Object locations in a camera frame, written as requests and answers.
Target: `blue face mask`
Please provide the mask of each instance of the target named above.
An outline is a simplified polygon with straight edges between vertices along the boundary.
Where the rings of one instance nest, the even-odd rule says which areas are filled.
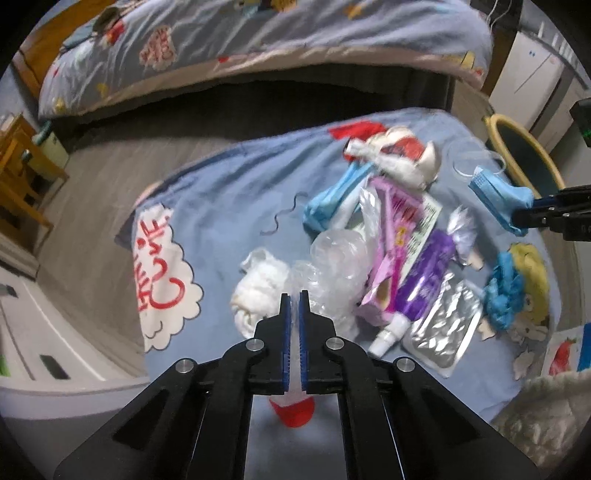
[[[511,214],[520,208],[531,208],[534,194],[527,187],[514,187],[488,170],[477,168],[469,187],[494,215],[501,226],[517,236],[525,236],[527,228],[511,224]]]

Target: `white cloud print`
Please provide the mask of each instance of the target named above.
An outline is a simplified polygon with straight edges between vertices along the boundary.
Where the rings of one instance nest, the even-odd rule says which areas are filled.
[[[203,289],[194,283],[193,269],[173,242],[171,209],[162,204],[143,211],[134,242],[134,277],[144,349],[164,350],[185,320],[201,312]]]

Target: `white tube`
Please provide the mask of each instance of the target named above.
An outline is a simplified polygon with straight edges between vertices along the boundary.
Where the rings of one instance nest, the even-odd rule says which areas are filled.
[[[394,313],[392,321],[387,324],[369,347],[369,354],[382,358],[395,343],[399,342],[408,328],[410,320],[400,312]]]

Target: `wooden bed frame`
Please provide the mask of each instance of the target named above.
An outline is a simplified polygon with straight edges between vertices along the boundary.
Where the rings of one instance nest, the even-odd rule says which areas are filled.
[[[114,2],[79,0],[25,39],[12,59],[12,65],[36,100],[39,100],[43,80],[58,56],[63,41]]]

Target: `product label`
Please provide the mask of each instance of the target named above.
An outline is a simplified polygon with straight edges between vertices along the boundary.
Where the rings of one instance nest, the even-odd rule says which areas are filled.
[[[404,281],[423,246],[427,242],[429,234],[437,223],[441,213],[441,204],[429,194],[423,194],[423,219],[415,228],[412,237],[408,241],[407,259],[402,268],[400,283]]]

